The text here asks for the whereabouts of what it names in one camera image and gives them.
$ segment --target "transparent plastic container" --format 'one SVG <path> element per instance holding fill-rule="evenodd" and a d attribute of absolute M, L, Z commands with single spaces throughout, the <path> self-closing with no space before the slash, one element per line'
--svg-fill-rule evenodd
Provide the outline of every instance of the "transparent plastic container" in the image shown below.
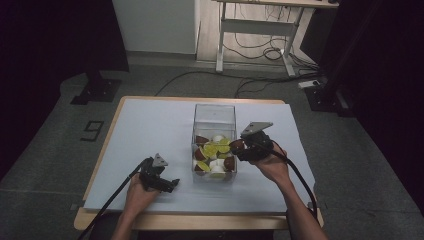
<path fill-rule="evenodd" d="M 231 154 L 229 143 L 236 137 L 234 106 L 196 104 L 191 142 L 194 182 L 234 180 L 237 157 Z"/>

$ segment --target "white wall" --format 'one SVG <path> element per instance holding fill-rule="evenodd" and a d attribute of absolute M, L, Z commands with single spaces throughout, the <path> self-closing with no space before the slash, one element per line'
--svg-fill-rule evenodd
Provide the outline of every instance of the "white wall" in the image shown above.
<path fill-rule="evenodd" d="M 127 51 L 196 53 L 199 0 L 113 0 Z"/>

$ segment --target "black tripod base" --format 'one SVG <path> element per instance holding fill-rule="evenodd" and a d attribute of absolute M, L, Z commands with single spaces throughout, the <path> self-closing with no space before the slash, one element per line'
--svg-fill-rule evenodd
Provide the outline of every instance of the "black tripod base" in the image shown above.
<path fill-rule="evenodd" d="M 87 105 L 89 101 L 112 102 L 121 82 L 122 80 L 117 79 L 104 79 L 100 84 L 97 83 L 95 87 L 92 87 L 92 84 L 88 83 L 81 94 L 74 97 L 71 104 Z"/>

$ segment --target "gray floor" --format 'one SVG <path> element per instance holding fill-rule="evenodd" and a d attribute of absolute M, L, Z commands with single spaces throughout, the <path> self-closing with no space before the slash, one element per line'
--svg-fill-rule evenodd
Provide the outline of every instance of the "gray floor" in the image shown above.
<path fill-rule="evenodd" d="M 75 239 L 79 232 L 73 228 L 74 206 L 81 203 L 119 99 L 152 96 L 181 73 L 198 67 L 213 71 L 214 67 L 190 60 L 178 64 L 169 59 L 131 62 L 138 65 L 131 65 L 130 73 L 103 73 L 123 80 L 112 103 L 70 105 L 86 78 L 79 75 L 63 82 L 55 109 L 0 183 L 0 239 Z M 225 73 L 234 75 L 286 76 L 281 68 L 229 65 L 227 69 Z M 161 96 L 233 98 L 239 82 L 222 76 L 188 75 L 170 84 Z M 358 121 L 310 111 L 298 82 L 275 84 L 241 98 L 282 99 L 291 105 L 316 179 L 315 192 L 329 237 L 424 239 L 423 216 Z M 105 122 L 99 138 L 80 141 L 92 136 L 84 132 L 90 120 Z M 288 239 L 288 234 L 276 231 L 275 239 Z"/>

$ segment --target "printed number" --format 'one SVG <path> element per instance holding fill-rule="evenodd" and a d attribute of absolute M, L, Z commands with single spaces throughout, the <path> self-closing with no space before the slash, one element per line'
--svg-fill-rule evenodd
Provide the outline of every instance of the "printed number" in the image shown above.
<path fill-rule="evenodd" d="M 84 132 L 95 132 L 96 135 L 94 138 L 80 138 L 81 141 L 87 141 L 87 142 L 95 142 L 97 141 L 97 137 L 100 134 L 100 130 L 102 130 L 104 121 L 89 121 L 87 123 L 87 126 L 85 126 Z"/>

